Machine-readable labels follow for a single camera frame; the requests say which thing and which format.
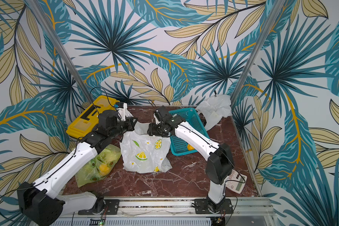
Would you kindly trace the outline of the white lemon print bag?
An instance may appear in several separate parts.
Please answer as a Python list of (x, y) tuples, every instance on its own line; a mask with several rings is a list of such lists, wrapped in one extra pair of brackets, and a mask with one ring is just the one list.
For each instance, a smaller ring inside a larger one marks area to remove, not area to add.
[(140, 174), (167, 172), (172, 165), (167, 158), (171, 140), (147, 134), (148, 123), (136, 123), (135, 130), (126, 132), (120, 142), (123, 169)]

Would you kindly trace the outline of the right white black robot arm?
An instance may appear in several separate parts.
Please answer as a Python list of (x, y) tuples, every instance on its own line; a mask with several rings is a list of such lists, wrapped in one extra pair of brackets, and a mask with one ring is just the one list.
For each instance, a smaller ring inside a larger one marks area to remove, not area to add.
[(153, 116), (156, 122), (149, 124), (149, 136), (176, 136), (195, 148), (207, 161), (205, 172), (210, 179), (210, 190), (206, 198), (207, 209), (211, 213), (221, 212), (226, 199), (226, 178), (234, 169), (230, 146), (207, 138), (183, 117), (171, 115), (164, 106), (155, 110)]

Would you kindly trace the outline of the yellow black toolbox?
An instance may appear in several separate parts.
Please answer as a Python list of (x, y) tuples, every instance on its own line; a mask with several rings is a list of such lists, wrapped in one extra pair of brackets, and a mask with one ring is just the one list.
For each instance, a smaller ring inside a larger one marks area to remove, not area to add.
[(98, 124), (98, 115), (105, 110), (114, 110), (111, 105), (115, 105), (117, 102), (118, 100), (114, 98), (99, 96), (68, 126), (66, 133), (72, 138), (85, 137)]

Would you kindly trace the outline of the metal frame pole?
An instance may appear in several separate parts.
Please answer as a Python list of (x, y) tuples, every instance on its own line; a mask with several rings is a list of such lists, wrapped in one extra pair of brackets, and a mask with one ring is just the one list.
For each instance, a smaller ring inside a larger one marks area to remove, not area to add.
[(269, 13), (269, 16), (266, 18), (264, 22), (264, 28), (259, 33), (258, 39), (252, 49), (252, 52), (248, 58), (248, 61), (242, 71), (241, 76), (238, 79), (238, 82), (236, 84), (235, 89), (233, 90), (233, 93), (231, 95), (231, 103), (234, 105), (238, 95), (241, 92), (241, 88), (244, 85), (246, 81), (246, 77), (250, 72), (250, 69), (256, 59), (257, 54), (261, 51), (261, 48), (263, 44), (265, 43), (265, 40), (267, 36), (269, 35), (270, 31), (272, 30), (272, 26), (275, 23), (277, 16), (280, 14), (282, 7), (284, 5), (285, 1), (275, 1), (273, 4), (273, 7)]
[(62, 42), (60, 41), (59, 36), (57, 35), (53, 26), (50, 24), (49, 19), (47, 18), (47, 16), (45, 16), (45, 12), (42, 9), (42, 7), (40, 6), (39, 1), (28, 0), (26, 2), (27, 2), (27, 5), (29, 6), (29, 8), (31, 10), (33, 10), (34, 16), (36, 17), (38, 22), (42, 25), (43, 30), (48, 35), (48, 37), (51, 40), (54, 48), (56, 48), (56, 50), (57, 50), (58, 54), (60, 55), (62, 61), (65, 63), (65, 65), (67, 66), (72, 77), (76, 81), (77, 86), (82, 90), (85, 99), (88, 102), (92, 102), (93, 101), (92, 97), (89, 94), (89, 92), (87, 91), (79, 72), (77, 71), (75, 65), (73, 64), (69, 54), (65, 50), (65, 48), (64, 48)]

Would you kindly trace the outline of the left metal frame pole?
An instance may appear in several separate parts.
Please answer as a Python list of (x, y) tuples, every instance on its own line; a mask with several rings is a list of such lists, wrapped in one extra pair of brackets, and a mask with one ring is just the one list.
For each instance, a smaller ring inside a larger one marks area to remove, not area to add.
[(69, 54), (65, 50), (65, 48), (64, 48), (62, 42), (60, 41), (59, 36), (57, 35), (53, 26), (50, 24), (49, 19), (47, 18), (47, 16), (45, 16), (45, 12), (42, 9), (42, 7), (40, 6), (39, 1), (28, 0), (26, 2), (27, 2), (27, 5), (29, 6), (29, 8), (31, 10), (33, 10), (34, 16), (36, 17), (38, 22), (42, 25), (43, 30), (48, 35), (48, 37), (51, 40), (54, 48), (56, 48), (56, 50), (57, 50), (58, 54), (60, 55), (62, 61), (65, 63), (65, 65), (67, 66), (72, 77), (76, 81), (77, 86), (82, 90), (85, 99), (88, 102), (92, 102), (93, 101), (92, 97), (89, 94), (89, 92), (87, 91), (79, 72), (77, 71), (75, 65), (73, 64)]

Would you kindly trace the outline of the orange pear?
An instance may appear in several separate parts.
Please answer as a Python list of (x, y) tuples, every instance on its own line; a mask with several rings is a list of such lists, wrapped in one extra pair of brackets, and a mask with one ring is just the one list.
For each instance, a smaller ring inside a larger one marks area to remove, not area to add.
[(195, 150), (195, 148), (188, 144), (187, 145), (187, 150), (188, 151), (193, 151), (193, 150)]

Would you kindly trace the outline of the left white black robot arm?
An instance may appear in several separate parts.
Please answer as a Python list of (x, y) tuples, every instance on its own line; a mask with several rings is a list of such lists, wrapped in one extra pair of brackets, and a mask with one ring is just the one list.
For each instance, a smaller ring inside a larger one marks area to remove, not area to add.
[(103, 214), (105, 201), (98, 193), (60, 196), (59, 192), (85, 164), (111, 144), (112, 139), (134, 130), (137, 118), (126, 117), (125, 112), (125, 109), (120, 113), (105, 110), (99, 114), (98, 124), (79, 139), (74, 151), (34, 182), (22, 183), (17, 189), (20, 212), (39, 226), (49, 226), (60, 216), (74, 212)]

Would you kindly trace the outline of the plain white plastic bag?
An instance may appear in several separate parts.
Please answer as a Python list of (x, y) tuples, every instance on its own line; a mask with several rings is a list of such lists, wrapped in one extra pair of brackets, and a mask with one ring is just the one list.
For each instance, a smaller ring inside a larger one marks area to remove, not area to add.
[(197, 107), (198, 114), (203, 114), (206, 120), (206, 131), (217, 125), (222, 118), (232, 116), (231, 97), (229, 95), (216, 95), (202, 101)]

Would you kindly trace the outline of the green plastic bag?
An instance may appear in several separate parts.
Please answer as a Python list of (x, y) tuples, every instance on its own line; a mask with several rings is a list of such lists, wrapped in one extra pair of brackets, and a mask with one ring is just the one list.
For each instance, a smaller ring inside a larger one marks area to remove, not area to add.
[(103, 180), (106, 176), (101, 177), (99, 174), (99, 166), (106, 164), (112, 169), (121, 157), (120, 149), (114, 145), (108, 145), (99, 155), (86, 163), (76, 174), (75, 179), (78, 187), (82, 187), (89, 183)]

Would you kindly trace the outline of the teal plastic basket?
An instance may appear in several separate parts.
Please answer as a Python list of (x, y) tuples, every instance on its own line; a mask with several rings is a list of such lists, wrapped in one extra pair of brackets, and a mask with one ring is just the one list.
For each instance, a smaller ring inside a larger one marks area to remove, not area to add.
[[(175, 156), (187, 155), (199, 152), (203, 158), (208, 159), (210, 153), (215, 152), (215, 142), (211, 141), (198, 114), (194, 108), (182, 108), (169, 111), (173, 116), (180, 116), (185, 121), (175, 129), (174, 135), (170, 137), (170, 149)], [(187, 145), (195, 148), (187, 150)]]

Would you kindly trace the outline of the yellow pear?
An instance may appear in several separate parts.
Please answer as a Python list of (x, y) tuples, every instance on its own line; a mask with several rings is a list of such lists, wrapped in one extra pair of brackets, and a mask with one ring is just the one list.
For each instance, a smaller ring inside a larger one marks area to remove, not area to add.
[(99, 166), (98, 172), (101, 175), (101, 177), (108, 175), (110, 171), (111, 171), (111, 168), (108, 167), (106, 164), (101, 164)]

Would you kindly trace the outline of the right metal frame pole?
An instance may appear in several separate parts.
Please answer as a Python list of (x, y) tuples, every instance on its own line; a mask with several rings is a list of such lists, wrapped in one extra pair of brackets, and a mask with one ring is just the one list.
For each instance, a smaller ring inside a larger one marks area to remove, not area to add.
[(261, 51), (261, 48), (263, 44), (265, 43), (265, 40), (267, 36), (269, 35), (270, 31), (272, 30), (272, 26), (275, 23), (277, 16), (280, 14), (282, 7), (284, 5), (285, 1), (275, 1), (273, 4), (273, 7), (269, 13), (269, 16), (266, 18), (264, 22), (264, 28), (259, 33), (258, 39), (252, 49), (252, 52), (248, 58), (248, 61), (242, 71), (241, 76), (238, 79), (238, 82), (236, 84), (235, 89), (233, 90), (233, 93), (231, 95), (231, 103), (234, 105), (238, 95), (241, 92), (241, 88), (244, 85), (246, 81), (246, 77), (250, 72), (250, 69), (256, 59), (257, 54)]

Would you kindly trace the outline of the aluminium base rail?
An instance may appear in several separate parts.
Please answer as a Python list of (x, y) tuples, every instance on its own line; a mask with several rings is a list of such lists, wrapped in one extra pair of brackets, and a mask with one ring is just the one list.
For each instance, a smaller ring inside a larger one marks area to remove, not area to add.
[(230, 197), (218, 213), (200, 197), (108, 197), (105, 215), (66, 214), (55, 226), (278, 226), (267, 197)]

